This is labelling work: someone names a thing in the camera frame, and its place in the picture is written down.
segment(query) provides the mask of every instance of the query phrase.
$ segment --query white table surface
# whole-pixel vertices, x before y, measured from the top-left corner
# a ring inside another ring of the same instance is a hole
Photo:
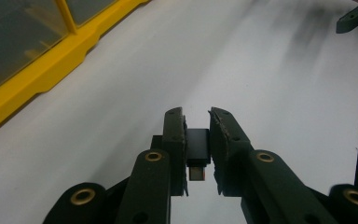
[[[350,0],[154,0],[85,62],[0,128],[0,224],[41,223],[81,182],[131,173],[182,106],[189,128],[230,111],[255,148],[327,193],[352,183],[358,146],[358,28],[335,34]],[[172,198],[172,223],[245,223],[239,198],[207,181]]]

